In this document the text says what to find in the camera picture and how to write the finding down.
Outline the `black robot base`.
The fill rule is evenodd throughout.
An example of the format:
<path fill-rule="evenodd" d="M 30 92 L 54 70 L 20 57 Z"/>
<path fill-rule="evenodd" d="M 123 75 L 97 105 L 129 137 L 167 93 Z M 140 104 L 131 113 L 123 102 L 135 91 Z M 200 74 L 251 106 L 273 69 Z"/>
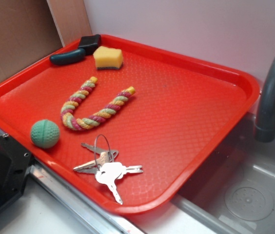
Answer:
<path fill-rule="evenodd" d="M 0 212 L 24 192 L 33 157 L 11 136 L 0 136 Z"/>

